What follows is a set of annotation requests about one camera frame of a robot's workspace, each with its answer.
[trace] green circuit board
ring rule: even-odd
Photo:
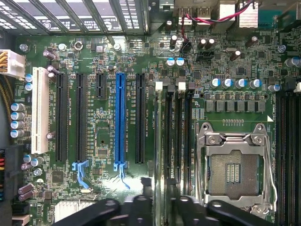
[[[60,201],[95,202],[104,198],[114,198],[123,202],[127,196],[138,195],[142,192],[141,177],[150,177],[156,183],[165,179],[164,157],[166,143],[166,113],[167,109],[167,87],[173,86],[177,91],[178,82],[193,82],[195,91],[191,101],[191,167],[188,186],[184,188],[185,181],[184,165],[180,166],[181,194],[196,195],[195,190],[195,155],[196,155],[196,135],[197,128],[204,122],[209,122],[214,131],[218,132],[252,132],[258,123],[263,123],[269,136],[271,146],[271,162],[275,169],[275,94],[268,91],[270,83],[278,84],[285,76],[297,76],[297,68],[286,67],[283,59],[294,56],[298,52],[295,39],[299,37],[298,31],[277,34],[273,30],[258,30],[254,33],[259,38],[258,43],[250,48],[245,47],[244,41],[228,41],[225,35],[191,35],[192,43],[197,52],[196,46],[200,38],[213,38],[215,45],[210,49],[214,53],[211,60],[197,61],[196,55],[184,56],[185,64],[182,67],[167,67],[166,61],[172,57],[181,57],[179,48],[182,40],[178,38],[176,49],[169,48],[170,35],[157,33],[144,40],[130,40],[120,38],[116,42],[121,44],[122,50],[115,51],[113,46],[102,36],[52,36],[52,37],[19,37],[17,46],[25,43],[30,47],[26,57],[26,73],[31,74],[33,67],[46,68],[50,61],[42,56],[44,50],[49,50],[55,54],[55,60],[51,64],[59,68],[59,71],[68,75],[69,83],[69,105],[68,108],[68,158],[66,162],[55,160],[55,139],[50,140],[48,152],[42,154],[44,162],[39,166],[43,173],[41,176],[34,176],[32,169],[25,171],[25,184],[34,184],[34,196],[26,202],[31,205],[31,226],[51,225],[55,222],[55,206]],[[74,49],[74,43],[81,41],[83,49]],[[58,45],[65,44],[67,49],[59,51]],[[280,54],[277,51],[279,44],[285,44],[287,51]],[[94,49],[102,47],[103,50],[97,52]],[[239,49],[243,55],[236,61],[230,61],[231,53],[225,51],[226,48],[233,47]],[[113,71],[108,70],[108,66],[114,67]],[[77,172],[72,170],[72,163],[75,162],[76,145],[76,73],[87,75],[87,160],[89,167],[85,169],[86,177],[84,182],[88,184],[90,192],[83,191],[83,187],[78,183]],[[96,97],[96,73],[106,75],[106,99],[100,100]],[[116,73],[125,73],[126,82],[126,141],[125,159],[127,168],[123,182],[118,177],[118,173],[113,170],[114,164],[114,144],[115,144],[115,93],[116,93]],[[135,135],[136,135],[136,74],[144,73],[146,78],[145,86],[145,161],[142,164],[135,163]],[[246,79],[248,82],[260,79],[262,85],[258,89],[251,89],[246,86],[243,89],[236,89],[234,85],[229,89],[219,86],[213,89],[209,84],[214,78],[224,80],[231,78],[234,81]],[[157,81],[163,82],[163,90],[156,92]],[[16,140],[16,143],[30,144],[31,131],[31,96],[30,91],[24,89],[25,82],[16,82],[15,101],[26,105],[25,117],[25,137]],[[49,93],[49,118],[45,118],[45,123],[49,124],[49,132],[55,131],[55,83],[50,83]],[[213,109],[210,110],[207,102],[212,101]],[[246,101],[250,106],[244,108],[242,112],[228,112],[224,108],[217,110],[217,102],[222,101],[225,106],[227,102]],[[257,112],[253,105],[256,101],[264,102],[264,109]],[[176,109],[175,95],[171,100],[171,111],[169,125],[169,139],[172,143],[170,162],[170,176],[176,177],[176,166],[174,164],[174,143],[177,139],[184,140],[186,111],[185,103],[181,103],[181,110]],[[177,114],[181,117],[177,122],[182,131],[183,137],[177,137]],[[160,153],[157,153],[159,141]],[[182,163],[185,156],[185,143],[183,142]],[[257,180],[259,190],[262,189],[263,165],[258,164]],[[156,190],[155,208],[157,222],[163,224],[165,221],[164,187]],[[270,211],[266,215],[269,221],[274,220],[274,212]]]

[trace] black ram slot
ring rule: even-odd
[[[56,78],[55,107],[55,159],[66,161],[68,154],[68,75],[60,73]]]
[[[87,76],[76,74],[76,162],[87,160]]]
[[[277,93],[277,225],[301,223],[301,97]]]
[[[177,188],[181,190],[181,165],[182,165],[182,94],[175,97],[175,129],[174,129],[174,177]]]
[[[136,163],[145,157],[145,75],[136,75]]]
[[[107,76],[103,73],[96,74],[96,97],[100,100],[107,98]]]
[[[185,96],[185,130],[184,130],[184,195],[190,195],[191,182],[191,114],[193,92]]]
[[[171,152],[172,152],[172,114],[173,96],[168,93],[165,101],[165,142],[164,142],[164,176],[170,178],[171,173]]]

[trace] blue pcie slot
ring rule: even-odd
[[[126,135],[126,76],[116,73],[116,115],[115,115],[115,159],[114,171],[120,168],[120,176],[124,177],[125,162],[125,135]]]

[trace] motherboard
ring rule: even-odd
[[[169,178],[202,204],[220,199],[274,222],[276,92],[299,75],[284,62],[299,54],[300,30],[257,30],[253,42],[187,36],[189,53],[168,32],[115,45],[104,36],[17,39],[28,51],[18,52],[26,57],[25,81],[15,86],[24,133],[14,141],[36,160],[24,171],[34,187],[24,197],[30,225],[104,198],[124,202],[141,194],[144,178],[157,225],[166,223]]]

